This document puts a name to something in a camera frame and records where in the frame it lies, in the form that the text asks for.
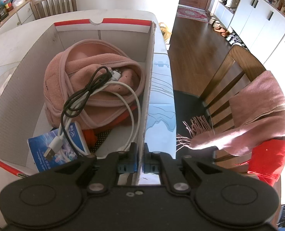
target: white cabinet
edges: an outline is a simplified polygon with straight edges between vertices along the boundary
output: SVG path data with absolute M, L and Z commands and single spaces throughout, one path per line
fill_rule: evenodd
M 220 20 L 224 11 L 225 11 L 225 6 L 219 2 L 216 6 L 214 15 Z
M 221 2 L 217 4 L 214 15 L 219 19 L 219 21 L 225 28 L 229 27 L 231 19 L 233 17 L 233 13 Z
M 18 19 L 18 16 L 15 13 L 0 27 L 0 35 L 15 27 L 18 27 L 19 25 L 20 25 L 20 20 Z
M 240 35 L 245 26 L 256 0 L 240 0 L 230 26 Z
M 31 16 L 29 16 L 26 21 L 23 22 L 23 24 L 26 24 L 26 23 L 29 23 L 29 22 L 32 22 L 32 21 L 35 21 L 36 18 L 34 17 L 34 15 L 32 14 Z
M 30 3 L 27 3 L 25 6 L 23 6 L 17 11 L 17 16 L 20 19 L 21 24 L 23 24 L 23 22 L 25 22 L 32 14 L 33 13 L 31 10 Z
M 225 9 L 224 13 L 222 14 L 221 20 L 220 20 L 222 24 L 225 26 L 225 28 L 229 27 L 232 17 L 233 17 L 233 13 L 229 11 L 228 9 Z
M 251 48 L 272 11 L 273 7 L 266 1 L 255 0 L 251 14 L 239 34 L 247 48 Z
M 260 31 L 250 52 L 264 64 L 285 34 L 285 17 L 275 8 Z

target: red stripe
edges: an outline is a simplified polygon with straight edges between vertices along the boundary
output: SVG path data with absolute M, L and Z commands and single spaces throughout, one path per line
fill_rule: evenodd
M 79 20 L 70 20 L 70 21 L 62 21 L 62 22 L 55 22 L 55 26 L 63 26 L 63 25 L 73 25 L 73 24 L 89 24 L 89 19 L 79 19 Z
M 14 174 L 15 176 L 18 176 L 18 174 L 23 174 L 23 172 L 3 163 L 2 161 L 0 161 L 0 167 L 3 168 L 4 170 L 10 172 L 11 174 Z
M 151 26 L 152 21 L 139 20 L 139 19 L 125 19 L 125 18 L 104 18 L 102 23 L 118 23 L 118 24 Z

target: red rug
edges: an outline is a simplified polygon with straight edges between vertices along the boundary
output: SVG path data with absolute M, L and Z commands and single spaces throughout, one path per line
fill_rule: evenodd
M 193 19 L 200 22 L 208 23 L 210 20 L 210 16 L 207 12 L 202 9 L 192 8 L 192 7 L 184 7 L 178 6 L 177 9 L 177 17 Z

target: red cloth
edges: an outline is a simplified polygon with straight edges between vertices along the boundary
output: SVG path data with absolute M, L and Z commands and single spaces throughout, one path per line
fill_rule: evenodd
M 278 181 L 285 165 L 285 140 L 272 139 L 252 150 L 248 173 L 256 174 L 259 180 L 273 186 Z

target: black cable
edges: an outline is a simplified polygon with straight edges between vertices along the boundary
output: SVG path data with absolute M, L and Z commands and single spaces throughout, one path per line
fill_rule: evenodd
M 94 77 L 96 76 L 97 72 L 99 72 L 101 69 L 105 69 L 106 72 L 99 75 L 97 78 L 94 79 Z M 81 90 L 75 92 L 74 94 L 72 94 L 68 100 L 65 102 L 64 106 L 63 106 L 63 111 L 61 113 L 61 128 L 62 131 L 64 133 L 65 138 L 67 139 L 67 141 L 69 142 L 71 148 L 74 150 L 75 154 L 77 156 L 80 156 L 81 154 L 75 149 L 72 141 L 70 140 L 68 133 L 65 130 L 65 126 L 64 126 L 64 122 L 63 122 L 63 117 L 64 115 L 66 115 L 69 118 L 74 118 L 77 117 L 84 109 L 90 95 L 97 89 L 103 87 L 105 85 L 105 83 L 107 83 L 112 77 L 112 74 L 109 72 L 108 68 L 105 66 L 99 67 L 92 75 L 92 77 L 90 78 L 90 81 L 88 82 L 88 84 Z M 74 102 L 76 102 L 79 98 L 81 98 L 85 93 L 87 93 L 86 98 L 83 100 L 82 104 L 74 109 L 71 108 L 71 106 L 73 105 Z M 69 114 L 67 111 L 71 111 L 71 112 L 76 112 L 75 114 L 71 115 Z

